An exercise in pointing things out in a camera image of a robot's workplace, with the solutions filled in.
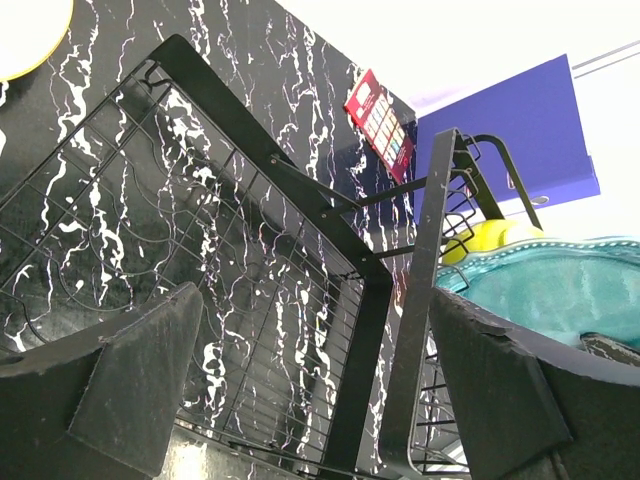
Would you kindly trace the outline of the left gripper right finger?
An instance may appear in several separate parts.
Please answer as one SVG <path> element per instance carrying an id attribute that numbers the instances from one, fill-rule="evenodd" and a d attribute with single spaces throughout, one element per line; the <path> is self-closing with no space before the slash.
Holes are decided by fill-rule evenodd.
<path id="1" fill-rule="evenodd" d="M 638 478 L 638 367 L 440 288 L 429 320 L 473 478 Z"/>

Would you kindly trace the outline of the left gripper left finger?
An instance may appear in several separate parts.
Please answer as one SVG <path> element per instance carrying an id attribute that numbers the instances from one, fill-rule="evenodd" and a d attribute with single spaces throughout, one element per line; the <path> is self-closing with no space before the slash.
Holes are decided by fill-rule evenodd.
<path id="1" fill-rule="evenodd" d="M 192 283 L 1 360 L 4 479 L 161 473 L 203 311 Z"/>

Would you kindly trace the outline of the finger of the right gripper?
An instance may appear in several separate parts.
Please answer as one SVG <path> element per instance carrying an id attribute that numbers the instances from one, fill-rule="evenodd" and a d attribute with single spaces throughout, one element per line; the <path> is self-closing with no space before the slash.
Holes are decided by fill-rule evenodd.
<path id="1" fill-rule="evenodd" d="M 600 358 L 640 367 L 639 351 L 618 340 L 595 332 L 580 335 L 584 350 Z"/>

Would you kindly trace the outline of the teal scalloped plate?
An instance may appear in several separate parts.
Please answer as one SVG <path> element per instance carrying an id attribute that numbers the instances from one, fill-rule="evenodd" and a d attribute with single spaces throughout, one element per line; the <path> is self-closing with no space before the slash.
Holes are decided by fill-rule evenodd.
<path id="1" fill-rule="evenodd" d="M 586 333 L 639 347 L 639 241 L 516 242 L 441 268 L 438 287 L 519 326 L 577 346 Z"/>

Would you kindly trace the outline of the yellow bowl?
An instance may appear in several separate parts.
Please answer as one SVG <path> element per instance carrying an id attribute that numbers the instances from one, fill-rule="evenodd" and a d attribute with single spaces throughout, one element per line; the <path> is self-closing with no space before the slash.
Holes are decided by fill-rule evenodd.
<path id="1" fill-rule="evenodd" d="M 450 239 L 444 247 L 442 263 L 456 264 L 469 253 L 488 252 L 519 241 L 544 236 L 545 233 L 540 228 L 517 220 L 485 220 Z"/>

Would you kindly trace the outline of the black wire dish rack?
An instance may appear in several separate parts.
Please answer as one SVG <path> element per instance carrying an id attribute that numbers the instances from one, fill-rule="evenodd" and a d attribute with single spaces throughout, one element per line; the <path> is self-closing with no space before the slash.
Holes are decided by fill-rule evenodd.
<path id="1" fill-rule="evenodd" d="M 1 163 L 1 360 L 184 283 L 203 297 L 177 433 L 297 479 L 360 479 L 392 293 L 351 228 L 414 180 L 353 199 L 311 179 L 187 41 L 170 37 L 50 152 Z"/>

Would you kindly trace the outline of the beige bird plate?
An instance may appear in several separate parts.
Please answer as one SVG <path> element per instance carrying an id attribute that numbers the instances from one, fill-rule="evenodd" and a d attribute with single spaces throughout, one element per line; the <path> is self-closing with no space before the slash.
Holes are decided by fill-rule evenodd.
<path id="1" fill-rule="evenodd" d="M 71 24 L 73 0 L 1 2 L 1 81 L 15 80 L 44 63 Z"/>

